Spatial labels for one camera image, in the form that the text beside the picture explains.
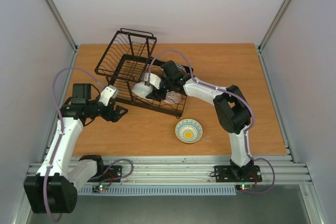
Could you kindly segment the red white patterned bowl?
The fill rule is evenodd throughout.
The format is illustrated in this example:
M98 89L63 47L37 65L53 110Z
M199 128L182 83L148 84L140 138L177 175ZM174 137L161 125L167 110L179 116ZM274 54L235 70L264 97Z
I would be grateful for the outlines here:
M168 104L179 104L181 99L182 99L182 96L180 93L170 91L166 93L166 97L163 101Z

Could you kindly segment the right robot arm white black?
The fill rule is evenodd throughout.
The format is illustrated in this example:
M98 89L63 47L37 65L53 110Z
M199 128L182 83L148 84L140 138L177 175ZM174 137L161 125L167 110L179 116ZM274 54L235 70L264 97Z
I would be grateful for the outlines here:
M254 161L248 131L254 116L240 89L235 85L228 88L215 86L194 77L192 72L183 75L172 60L161 65L161 69L164 77L153 73L145 76L145 83L155 88L151 96L159 100L167 92L175 91L213 105L221 127L229 134L230 170L234 180L243 180L249 176Z

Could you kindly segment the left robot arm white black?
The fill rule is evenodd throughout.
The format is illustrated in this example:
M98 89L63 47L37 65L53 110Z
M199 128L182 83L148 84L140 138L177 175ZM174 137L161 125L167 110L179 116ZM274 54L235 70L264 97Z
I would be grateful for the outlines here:
M73 212L78 192L89 180L100 181L107 168L100 155L84 155L70 170L70 159L86 120L103 118L119 121L128 110L116 105L119 90L106 86L95 99L91 97L93 84L76 83L72 95L58 113L57 128L50 149L35 175L24 181L24 190L35 214L67 214Z

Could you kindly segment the blue orange patterned bowl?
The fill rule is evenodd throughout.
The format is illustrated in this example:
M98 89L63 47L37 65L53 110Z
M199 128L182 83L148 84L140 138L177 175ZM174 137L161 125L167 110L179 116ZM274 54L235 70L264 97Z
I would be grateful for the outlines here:
M176 65L176 66L179 69L179 71L182 73L182 75L186 75L187 74L187 71L184 68L184 66L182 66L182 65Z

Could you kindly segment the white ceramic bowl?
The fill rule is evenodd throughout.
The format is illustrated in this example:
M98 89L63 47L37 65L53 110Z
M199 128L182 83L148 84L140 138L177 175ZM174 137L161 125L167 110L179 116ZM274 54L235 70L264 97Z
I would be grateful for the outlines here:
M153 88L152 88L152 86L146 85L146 83L143 81L143 82L139 82L139 83L135 84L131 91L136 96L138 96L142 99L147 99L147 96L152 93Z

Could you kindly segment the black wire dish rack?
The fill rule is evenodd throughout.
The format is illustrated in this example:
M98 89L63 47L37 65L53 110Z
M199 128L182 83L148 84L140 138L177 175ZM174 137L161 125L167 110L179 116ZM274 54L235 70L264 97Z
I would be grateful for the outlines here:
M115 100L176 118L183 114L187 97L180 102L149 101L132 92L135 84L143 80L153 57L157 38L150 32L120 28L99 60L95 73L104 76L108 85L119 90Z

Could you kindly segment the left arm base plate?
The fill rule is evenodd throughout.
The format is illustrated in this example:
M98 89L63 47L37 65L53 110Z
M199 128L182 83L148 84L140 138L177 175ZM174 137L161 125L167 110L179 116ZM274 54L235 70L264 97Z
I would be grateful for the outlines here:
M109 168L109 170L103 174L103 172L107 169L107 165L104 166L102 171L97 172L93 178L90 178L88 182L98 183L103 180L111 181L113 178L113 182L120 182L122 176L122 166L121 165L113 165Z

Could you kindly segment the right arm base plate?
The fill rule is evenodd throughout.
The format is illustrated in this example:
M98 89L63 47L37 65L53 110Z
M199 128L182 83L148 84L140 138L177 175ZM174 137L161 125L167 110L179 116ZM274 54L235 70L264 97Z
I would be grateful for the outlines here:
M217 183L253 183L262 182L260 167L254 165L242 179L235 178L229 165L214 166L214 176Z

